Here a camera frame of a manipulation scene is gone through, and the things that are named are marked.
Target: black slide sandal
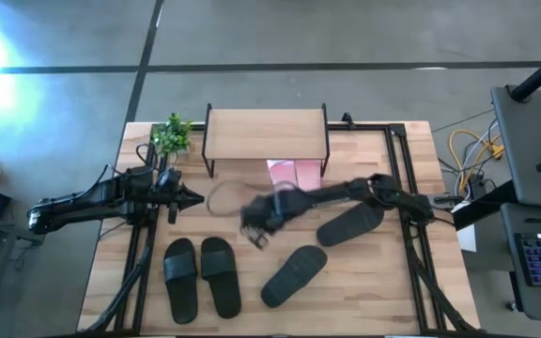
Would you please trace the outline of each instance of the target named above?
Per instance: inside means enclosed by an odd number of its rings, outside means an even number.
[[[210,284],[216,313],[224,319],[241,311],[240,283],[235,254],[226,240],[206,238],[202,242],[202,278]]]
[[[317,230],[318,242],[322,246],[330,247],[364,235],[383,222],[383,215],[383,209],[360,203],[321,225]]]
[[[195,248],[190,240],[179,238],[164,254],[164,282],[170,310],[177,324],[187,324],[197,316],[197,267]]]
[[[327,264],[327,255],[314,245],[306,245],[287,259],[262,288],[260,297],[268,307],[283,304],[305,287]]]

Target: cable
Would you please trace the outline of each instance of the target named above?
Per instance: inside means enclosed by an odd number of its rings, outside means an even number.
[[[476,143],[477,143],[476,141],[469,142],[469,144],[465,146],[465,150],[464,150],[463,153],[462,153],[463,158],[465,158],[465,159],[467,158],[467,155],[469,155],[469,148],[470,148],[472,145],[476,144]]]
[[[494,141],[498,140],[501,136],[498,135],[496,136],[496,138],[494,139]],[[479,154],[477,155],[477,157],[475,158],[475,163],[473,165],[476,165],[479,160],[481,159],[482,155],[484,154],[484,152],[487,150],[487,146],[488,145],[485,145],[481,151],[479,152]],[[493,158],[495,158],[496,156],[500,155],[501,153],[503,152],[503,150],[499,151],[498,153],[494,153],[492,154],[492,156],[489,157],[488,160],[491,160]],[[484,167],[484,164],[486,164],[487,161],[484,161],[481,163],[481,166],[479,167],[479,170],[481,171],[481,169]],[[469,183],[469,179],[471,178],[471,174],[469,174],[466,178],[463,178],[463,181],[461,181],[461,189],[463,186],[466,186],[468,183]]]
[[[496,183],[492,179],[484,179],[484,181],[491,183],[494,186],[494,189],[498,188],[498,186],[496,185]]]
[[[414,236],[410,236],[409,238],[407,238],[406,236],[404,236],[405,239],[408,239],[408,240],[413,240],[413,239],[417,239],[419,236],[421,236],[421,232],[419,231],[419,227],[414,225],[414,224],[409,224],[410,227],[414,227],[415,229],[417,229],[417,234],[414,235]]]
[[[450,168],[440,167],[440,170],[442,170],[444,172],[448,172],[448,173],[456,173],[456,174],[458,174],[458,170],[453,170],[453,169],[450,169]]]
[[[474,137],[477,140],[477,142],[483,142],[484,144],[487,145],[487,142],[484,141],[484,138],[486,136],[482,136],[480,138],[476,133],[474,133],[472,131],[467,131],[467,130],[452,131],[452,133],[450,133],[450,138],[448,139],[448,147],[450,148],[450,154],[455,159],[456,165],[458,166],[458,170],[462,169],[462,164],[460,164],[460,160],[458,159],[458,156],[456,155],[456,152],[455,152],[454,138],[455,138],[455,136],[457,136],[460,133],[466,133],[466,134]]]
[[[439,156],[438,156],[438,161],[441,162],[441,164],[447,166],[448,168],[454,170],[454,171],[458,171],[458,169],[456,169],[454,166],[450,165],[450,163],[448,163],[447,161],[444,161],[442,160]]]
[[[29,251],[29,250],[33,250],[33,249],[37,249],[37,247],[39,247],[38,244],[35,244],[35,243],[31,243],[31,245],[28,245],[26,247],[24,247],[23,251],[18,255],[18,257],[16,257],[16,259],[13,259],[14,261],[14,269],[16,271],[22,271],[24,269],[24,255]]]
[[[139,152],[139,149],[142,146],[147,146],[147,151],[149,151],[150,148],[151,148],[151,144],[140,144],[135,148],[135,152],[137,153],[137,157],[139,158],[139,160],[141,160],[146,166],[148,166],[151,169],[151,172],[153,172],[154,170],[160,171],[160,169],[158,169],[158,153],[156,153],[156,150],[154,149],[152,151],[153,156],[154,156],[153,163],[148,163],[146,161],[146,159],[144,159],[143,156],[141,156],[141,153]]]
[[[173,164],[170,166],[171,168],[174,168],[174,167],[175,167],[175,164],[177,164],[177,161],[178,161],[178,153],[175,151],[173,154],[175,154],[175,161],[174,161]]]
[[[465,151],[464,151],[464,154],[463,154],[465,158],[467,158],[467,155],[468,155],[467,153],[469,152],[469,147],[474,145],[474,144],[475,144],[475,142],[471,142],[467,146],[465,146]],[[477,175],[482,175],[482,173],[484,174],[485,172],[483,170],[478,170],[477,171]]]
[[[458,172],[456,172],[456,171],[452,171],[452,170],[445,170],[444,168],[441,168],[441,171],[442,171],[443,173],[448,173],[448,174],[452,174],[452,175],[454,175],[454,176],[458,177]]]
[[[490,110],[486,110],[486,111],[481,112],[481,113],[478,113],[478,114],[475,114],[475,115],[472,115],[472,116],[469,116],[469,117],[467,117],[467,118],[463,118],[463,119],[461,119],[460,121],[457,121],[457,122],[454,122],[454,123],[445,125],[445,126],[443,126],[443,127],[439,127],[439,128],[437,128],[437,129],[434,129],[434,130],[431,131],[431,133],[435,133],[435,132],[444,130],[444,129],[448,128],[448,127],[455,126],[455,125],[457,125],[457,124],[463,123],[463,122],[465,122],[465,121],[469,121],[469,120],[471,120],[471,119],[474,119],[474,118],[479,117],[479,116],[481,116],[481,115],[485,115],[485,114],[490,113],[490,112],[493,112],[493,111],[494,111],[494,108],[492,108],[492,109],[490,109]]]
[[[239,208],[237,210],[227,211],[227,212],[218,212],[218,211],[212,210],[212,208],[210,207],[210,201],[212,200],[212,196],[214,196],[214,194],[217,193],[223,186],[228,185],[228,184],[238,184],[238,185],[240,185],[242,187],[246,187],[246,188],[249,188],[249,189],[251,189],[253,191],[257,191],[257,192],[265,192],[266,191],[266,189],[260,189],[260,188],[258,188],[256,186],[252,185],[252,184],[245,183],[243,181],[236,180],[236,179],[221,182],[221,183],[217,184],[214,188],[212,188],[212,191],[210,192],[210,194],[208,195],[208,198],[206,199],[206,209],[208,210],[210,215],[212,215],[214,217],[231,217],[231,216],[237,216],[237,215],[240,214],[241,208]]]
[[[465,158],[465,161],[462,163],[462,167],[463,167],[463,168],[460,169],[460,174],[458,175],[458,178],[456,179],[455,186],[454,186],[454,188],[455,188],[455,191],[454,191],[455,196],[458,196],[458,192],[459,192],[459,191],[462,191],[462,190],[464,189],[464,187],[465,187],[465,186],[462,185],[462,182],[461,182],[461,184],[460,184],[460,186],[459,186],[459,185],[458,185],[458,182],[459,182],[461,179],[464,179],[464,173],[467,171],[467,168],[465,168],[465,165],[467,165],[467,161],[468,161],[469,158],[471,157],[471,154],[472,154],[473,151],[477,148],[477,146],[479,146],[479,144],[481,143],[481,141],[482,141],[483,139],[486,138],[486,136],[487,136],[487,134],[489,133],[489,131],[490,131],[491,129],[493,129],[493,128],[496,128],[496,126],[498,126],[498,122],[495,123],[495,124],[493,124],[492,127],[490,127],[490,128],[487,129],[487,131],[482,135],[482,137],[480,138],[480,140],[477,141],[477,143],[475,143],[475,146],[473,146],[473,148],[471,149],[469,155],[467,155],[467,157]],[[492,158],[494,158],[494,157],[497,156],[497,155],[500,155],[500,153],[499,153],[499,154],[492,154],[492,157],[490,157],[490,158],[492,159]]]
[[[493,145],[494,143],[492,142],[492,126],[494,126],[494,123],[496,123],[496,121],[498,121],[498,118],[494,118],[494,120],[492,121],[492,123],[489,124],[489,127],[487,128],[487,141],[488,141],[488,144],[489,145]]]
[[[119,223],[119,224],[117,224],[117,225],[114,225],[113,227],[111,227],[111,228],[105,230],[105,231],[102,232],[102,233],[100,234],[100,236],[98,237],[98,241],[101,240],[101,239],[102,239],[104,236],[106,236],[107,234],[113,232],[114,230],[116,230],[117,228],[119,228],[120,226],[122,226],[122,225],[124,225],[124,224],[126,224],[126,223],[127,223],[127,221],[124,221],[124,222],[121,222],[121,223]]]
[[[444,220],[443,218],[440,218],[440,217],[435,217],[435,216],[434,216],[433,219],[436,220],[436,221],[448,223],[448,224],[451,224],[452,226],[455,226],[454,222],[448,221],[448,220]]]

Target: wooden shelf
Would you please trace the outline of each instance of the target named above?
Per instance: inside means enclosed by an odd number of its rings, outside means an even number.
[[[326,164],[329,154],[324,104],[320,109],[208,107],[202,157],[211,177],[216,160],[320,160]]]

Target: black cable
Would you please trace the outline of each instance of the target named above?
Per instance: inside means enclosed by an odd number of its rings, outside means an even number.
[[[498,186],[496,185],[496,183],[495,183],[493,180],[491,180],[491,179],[484,179],[484,181],[485,181],[485,182],[491,183],[491,184],[494,186],[494,189],[498,188]]]
[[[452,221],[444,220],[443,218],[440,218],[440,217],[435,217],[434,216],[433,219],[436,220],[436,221],[448,223],[448,224],[451,224],[452,226],[455,226],[455,224]]]
[[[252,185],[252,184],[245,183],[243,181],[236,180],[236,179],[221,182],[221,183],[217,184],[214,188],[212,188],[212,191],[210,192],[210,194],[208,195],[208,198],[206,199],[206,209],[208,210],[210,215],[212,215],[214,217],[231,217],[231,216],[237,216],[237,215],[240,214],[241,208],[239,208],[237,210],[226,211],[226,212],[218,212],[218,211],[212,210],[212,208],[210,207],[210,202],[212,201],[212,196],[214,196],[214,194],[216,194],[223,186],[228,185],[228,184],[237,184],[237,185],[240,185],[242,187],[249,188],[249,189],[251,189],[253,191],[257,191],[257,192],[266,192],[267,191],[266,189],[260,189],[260,188],[258,188],[256,186]]]
[[[466,159],[466,158],[467,158],[467,152],[469,151],[469,148],[470,148],[471,146],[475,145],[475,144],[477,144],[477,141],[473,141],[473,142],[469,143],[467,146],[465,146],[465,152],[464,152],[464,157],[463,157],[463,159]],[[481,176],[482,173],[484,174],[484,171],[483,171],[483,170],[478,170],[478,171],[477,171],[477,175],[478,175],[478,176]]]
[[[455,172],[451,172],[450,170],[442,170],[442,172],[443,172],[443,173],[448,173],[448,174],[452,174],[452,175],[454,175],[454,176],[458,177],[458,174],[457,174],[457,173],[455,173]]]
[[[443,165],[447,166],[448,168],[456,171],[456,172],[460,172],[460,170],[456,169],[454,166],[450,165],[450,163],[448,163],[447,161],[444,161],[442,160],[440,157],[438,157],[438,161],[440,161]]]
[[[414,236],[410,236],[410,237],[404,236],[405,239],[413,240],[413,239],[417,239],[419,236],[421,236],[421,232],[419,231],[419,227],[418,227],[418,226],[415,226],[414,224],[409,224],[409,226],[410,226],[410,227],[414,227],[415,229],[417,229],[417,234],[414,235]]]
[[[153,163],[148,163],[146,161],[146,159],[143,158],[143,156],[141,155],[141,153],[139,152],[139,149],[142,147],[142,146],[147,146],[147,151],[149,151],[150,147],[151,147],[151,144],[141,144],[141,145],[138,145],[136,148],[135,148],[135,152],[137,153],[137,157],[139,158],[139,160],[141,160],[146,166],[148,166],[150,169],[151,169],[151,172],[153,172],[154,170],[158,170],[160,172],[160,169],[158,169],[158,153],[156,153],[156,150],[154,148],[154,150],[152,151],[153,152],[153,156],[154,156],[154,159],[153,159]]]
[[[171,168],[174,168],[178,161],[178,153],[175,151],[173,154],[175,154],[175,161],[170,165]]]
[[[466,168],[463,168],[463,170],[469,170],[469,169],[472,169],[472,168],[474,168],[474,167],[476,167],[476,166],[481,166],[482,164],[486,163],[487,161],[489,161],[489,160],[495,158],[496,156],[502,154],[503,151],[504,151],[504,150],[501,150],[501,151],[499,151],[499,152],[497,152],[497,153],[494,153],[494,154],[492,154],[490,157],[488,157],[487,159],[485,159],[485,160],[483,160],[483,161],[480,161],[479,163],[474,164],[474,165],[472,165],[472,166],[468,166],[468,167],[466,167]]]
[[[119,224],[117,224],[117,225],[115,225],[115,226],[113,226],[113,227],[107,229],[106,231],[102,232],[102,233],[100,234],[100,236],[98,237],[98,240],[101,240],[104,236],[106,236],[107,234],[113,232],[114,230],[116,230],[117,228],[119,228],[120,226],[122,226],[122,225],[124,225],[124,224],[126,224],[126,223],[127,223],[127,221],[121,222],[121,223],[119,223]]]
[[[490,110],[486,110],[486,111],[481,112],[481,113],[478,113],[478,114],[475,114],[475,115],[472,115],[472,116],[467,117],[467,118],[463,118],[463,119],[461,119],[460,121],[457,121],[457,122],[454,122],[454,123],[445,125],[445,126],[443,126],[443,127],[439,127],[439,128],[437,128],[437,129],[434,129],[434,130],[431,131],[431,133],[435,133],[435,132],[444,130],[444,129],[448,128],[448,127],[455,126],[455,125],[457,125],[457,124],[463,123],[463,122],[465,122],[465,121],[469,121],[470,119],[474,119],[474,118],[476,118],[476,117],[479,117],[479,116],[481,116],[481,115],[485,115],[485,114],[490,113],[490,112],[493,112],[493,111],[494,111],[494,108],[492,108],[492,109],[490,109]]]
[[[484,161],[483,163],[481,163],[481,165],[479,166],[479,169],[477,169],[478,171],[483,171],[483,168],[484,168],[484,165],[486,165],[487,161]]]
[[[13,259],[14,261],[14,269],[16,271],[22,271],[24,269],[24,255],[29,251],[29,250],[32,250],[32,249],[37,249],[39,247],[38,244],[34,244],[32,243],[31,245],[28,245],[26,247],[24,247],[23,251],[18,255],[18,257],[16,257],[16,259]]]

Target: concrete floor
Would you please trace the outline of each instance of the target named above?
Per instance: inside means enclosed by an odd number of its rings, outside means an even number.
[[[138,66],[155,0],[0,0],[0,67]],[[541,60],[541,1],[166,0],[149,64],[492,62]],[[330,119],[428,120],[432,128],[491,108],[489,89],[534,69],[155,73],[136,121],[172,112],[202,120],[206,103],[234,108],[317,107]],[[0,192],[13,216],[43,196],[79,191],[115,161],[135,73],[0,75]],[[454,163],[450,132],[483,133],[494,114],[434,134]],[[471,140],[456,140],[456,149]],[[505,159],[484,167],[497,184]],[[444,174],[449,190],[454,177]],[[73,332],[97,223],[69,225],[10,267],[0,337]],[[541,337],[541,322],[509,313],[504,272],[468,271],[484,329]]]

